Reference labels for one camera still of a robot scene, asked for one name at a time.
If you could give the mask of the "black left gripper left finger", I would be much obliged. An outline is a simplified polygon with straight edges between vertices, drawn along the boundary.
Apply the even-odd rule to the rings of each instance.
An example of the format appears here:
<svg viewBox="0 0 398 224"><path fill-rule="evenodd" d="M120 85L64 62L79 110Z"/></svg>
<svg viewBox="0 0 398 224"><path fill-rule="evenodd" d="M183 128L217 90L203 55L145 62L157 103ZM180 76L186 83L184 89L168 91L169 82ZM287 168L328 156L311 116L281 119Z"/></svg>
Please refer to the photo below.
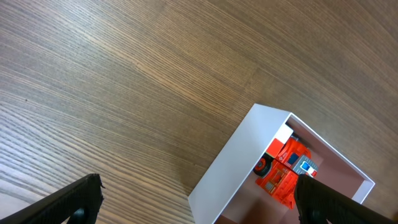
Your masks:
<svg viewBox="0 0 398 224"><path fill-rule="evenodd" d="M103 184L99 174L88 174L28 207L1 219L1 224L95 224Z"/></svg>

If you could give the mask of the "red toy fire truck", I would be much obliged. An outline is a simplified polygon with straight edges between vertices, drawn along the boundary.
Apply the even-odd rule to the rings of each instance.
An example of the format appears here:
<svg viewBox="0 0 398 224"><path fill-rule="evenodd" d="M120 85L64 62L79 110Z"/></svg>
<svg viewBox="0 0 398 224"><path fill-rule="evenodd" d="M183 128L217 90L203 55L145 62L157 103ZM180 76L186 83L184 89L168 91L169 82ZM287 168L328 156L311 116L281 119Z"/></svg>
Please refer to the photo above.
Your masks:
<svg viewBox="0 0 398 224"><path fill-rule="evenodd" d="M252 171L258 176L258 186L274 200L292 209L299 175L315 177L318 166L312 161L309 148L298 138L291 136L276 158L264 153Z"/></svg>

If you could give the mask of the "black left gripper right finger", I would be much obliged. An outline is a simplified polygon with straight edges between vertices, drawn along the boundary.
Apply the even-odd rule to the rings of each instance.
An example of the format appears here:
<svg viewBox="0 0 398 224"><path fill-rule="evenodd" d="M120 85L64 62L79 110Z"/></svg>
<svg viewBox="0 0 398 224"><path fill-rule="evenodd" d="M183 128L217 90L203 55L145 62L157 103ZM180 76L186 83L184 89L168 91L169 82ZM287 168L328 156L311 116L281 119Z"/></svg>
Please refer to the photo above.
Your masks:
<svg viewBox="0 0 398 224"><path fill-rule="evenodd" d="M300 224L394 224L318 180L301 174L294 192Z"/></svg>

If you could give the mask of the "multicolour puzzle cube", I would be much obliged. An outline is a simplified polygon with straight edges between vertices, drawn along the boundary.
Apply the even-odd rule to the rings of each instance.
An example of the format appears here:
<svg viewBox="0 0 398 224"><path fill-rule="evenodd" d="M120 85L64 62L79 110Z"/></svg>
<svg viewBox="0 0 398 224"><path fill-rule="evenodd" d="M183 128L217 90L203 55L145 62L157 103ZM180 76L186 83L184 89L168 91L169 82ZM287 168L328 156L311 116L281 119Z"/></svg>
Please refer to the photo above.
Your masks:
<svg viewBox="0 0 398 224"><path fill-rule="evenodd" d="M292 134L293 134L293 129L290 128L288 125L283 124L276 132L273 140L266 149L265 153L268 156L271 156L272 158L276 158Z"/></svg>

